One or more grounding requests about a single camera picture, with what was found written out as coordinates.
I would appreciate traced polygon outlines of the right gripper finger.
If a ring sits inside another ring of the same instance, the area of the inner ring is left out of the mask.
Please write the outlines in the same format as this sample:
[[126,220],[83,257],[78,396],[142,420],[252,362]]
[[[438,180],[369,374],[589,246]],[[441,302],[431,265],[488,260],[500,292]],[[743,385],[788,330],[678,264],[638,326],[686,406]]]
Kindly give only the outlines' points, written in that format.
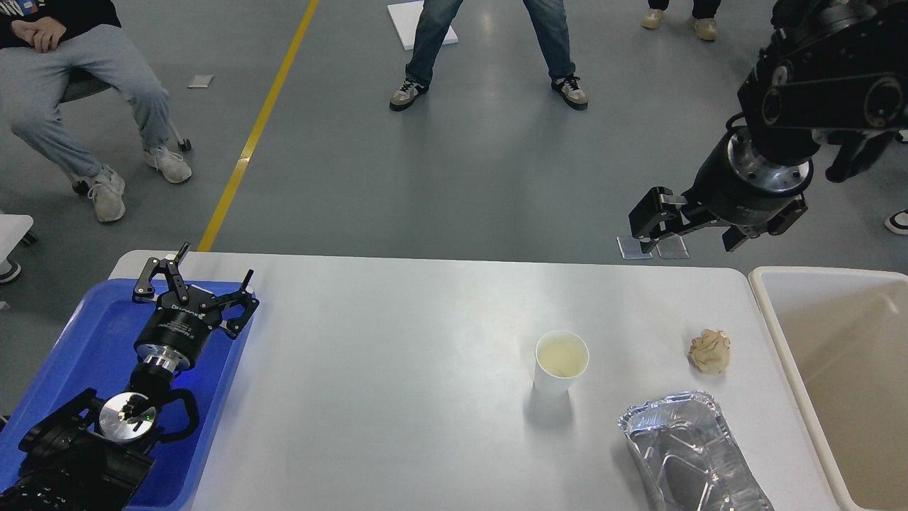
[[723,227],[724,220],[688,197],[688,193],[674,194],[667,187],[653,187],[632,208],[629,226],[631,236],[639,242],[640,252],[651,253],[669,237],[686,236],[707,227]]
[[807,201],[804,195],[792,198],[791,203],[773,214],[768,220],[755,224],[737,224],[731,226],[723,233],[722,240],[726,252],[733,252],[747,240],[760,237],[768,233],[769,236],[780,236],[792,224],[807,212]]

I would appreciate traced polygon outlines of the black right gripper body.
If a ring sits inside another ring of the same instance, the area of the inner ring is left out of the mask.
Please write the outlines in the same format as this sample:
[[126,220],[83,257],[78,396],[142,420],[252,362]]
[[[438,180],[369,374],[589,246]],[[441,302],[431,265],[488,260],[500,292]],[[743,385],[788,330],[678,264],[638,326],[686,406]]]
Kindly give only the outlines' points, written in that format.
[[748,128],[735,127],[707,156],[685,193],[724,220],[724,224],[755,224],[768,220],[792,198],[803,195],[813,174],[812,160],[797,165],[776,164],[759,152]]

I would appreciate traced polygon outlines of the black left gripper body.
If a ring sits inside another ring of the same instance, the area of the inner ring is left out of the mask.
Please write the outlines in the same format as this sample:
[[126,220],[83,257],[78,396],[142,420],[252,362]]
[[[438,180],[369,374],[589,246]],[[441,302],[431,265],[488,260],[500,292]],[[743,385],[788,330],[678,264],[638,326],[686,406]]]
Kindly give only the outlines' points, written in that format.
[[217,295],[201,287],[188,287],[188,298],[187,304],[181,304],[175,292],[158,297],[155,311],[134,342],[138,361],[163,358],[163,368],[169,371],[195,367],[209,336],[223,321],[223,312],[233,304],[213,305]]

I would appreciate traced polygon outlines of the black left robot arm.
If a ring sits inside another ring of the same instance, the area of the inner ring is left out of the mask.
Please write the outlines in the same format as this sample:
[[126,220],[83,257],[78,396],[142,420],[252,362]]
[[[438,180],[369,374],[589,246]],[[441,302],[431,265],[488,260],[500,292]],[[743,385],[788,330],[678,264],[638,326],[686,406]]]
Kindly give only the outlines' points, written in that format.
[[2,431],[4,510],[179,510],[206,463],[259,305],[149,258],[78,304]]

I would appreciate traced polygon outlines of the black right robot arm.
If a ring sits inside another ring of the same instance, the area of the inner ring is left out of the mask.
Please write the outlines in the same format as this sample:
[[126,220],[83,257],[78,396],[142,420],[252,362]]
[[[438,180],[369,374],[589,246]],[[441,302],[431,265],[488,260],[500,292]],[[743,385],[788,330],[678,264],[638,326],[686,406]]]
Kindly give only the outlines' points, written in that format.
[[684,193],[653,187],[629,213],[626,259],[700,229],[724,249],[782,235],[807,212],[813,156],[838,146],[827,180],[868,170],[906,128],[904,1],[779,1],[771,42],[740,89],[741,110]]

